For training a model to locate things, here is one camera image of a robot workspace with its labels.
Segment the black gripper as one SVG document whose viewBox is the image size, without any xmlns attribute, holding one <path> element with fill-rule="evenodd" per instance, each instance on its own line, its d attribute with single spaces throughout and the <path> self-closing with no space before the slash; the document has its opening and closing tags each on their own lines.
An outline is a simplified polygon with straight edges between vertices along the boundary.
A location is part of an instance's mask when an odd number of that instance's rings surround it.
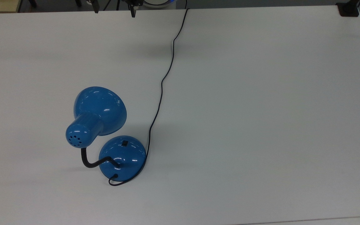
<svg viewBox="0 0 360 225">
<path fill-rule="evenodd" d="M 132 18 L 136 16 L 136 6 L 142 6 L 144 4 L 144 0 L 125 0 L 125 2 L 130 6 L 130 12 Z"/>
</svg>

